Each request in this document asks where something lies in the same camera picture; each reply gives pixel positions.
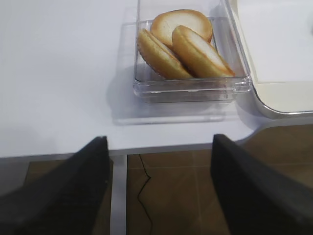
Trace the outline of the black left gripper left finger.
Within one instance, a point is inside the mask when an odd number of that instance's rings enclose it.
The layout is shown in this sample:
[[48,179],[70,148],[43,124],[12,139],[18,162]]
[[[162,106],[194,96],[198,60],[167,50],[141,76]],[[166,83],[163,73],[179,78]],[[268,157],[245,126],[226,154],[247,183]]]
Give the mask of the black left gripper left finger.
[[90,235],[110,178],[106,137],[0,198],[2,235]]

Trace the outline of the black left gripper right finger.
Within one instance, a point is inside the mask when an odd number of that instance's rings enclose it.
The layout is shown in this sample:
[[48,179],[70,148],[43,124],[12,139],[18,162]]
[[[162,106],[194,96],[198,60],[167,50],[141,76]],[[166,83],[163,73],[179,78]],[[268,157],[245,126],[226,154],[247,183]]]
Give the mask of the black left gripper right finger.
[[210,173],[232,235],[313,233],[313,190],[254,158],[225,135],[213,138]]

